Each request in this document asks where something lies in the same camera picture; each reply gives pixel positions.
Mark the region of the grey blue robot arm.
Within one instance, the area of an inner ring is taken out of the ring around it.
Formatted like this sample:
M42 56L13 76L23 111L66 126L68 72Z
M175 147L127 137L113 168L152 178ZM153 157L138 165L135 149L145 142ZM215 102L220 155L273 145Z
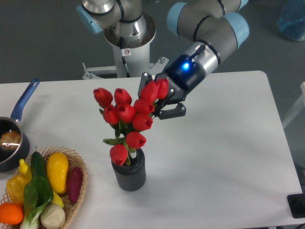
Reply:
M139 0L84 0L77 13L92 33L102 32L112 46L119 78L140 77L140 88L160 78L169 81L166 98L153 117L168 119L186 113L186 96L247 39L249 26L238 11L245 0L178 2L167 15L167 27L192 45L173 63L161 58L150 63L150 43L156 25Z

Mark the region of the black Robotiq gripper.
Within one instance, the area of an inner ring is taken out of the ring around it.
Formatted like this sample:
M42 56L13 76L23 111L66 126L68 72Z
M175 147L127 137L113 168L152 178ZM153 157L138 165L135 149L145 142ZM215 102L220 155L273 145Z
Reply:
M169 67L163 72L151 75L148 72L143 72L140 79L138 95L150 81L155 79L168 79L169 89L168 95L164 101L165 105L177 104L170 110L160 110L154 116L160 120L171 119L186 115L186 107L183 103L187 94L189 94L203 79L205 71L202 65L191 59L190 55L180 55Z

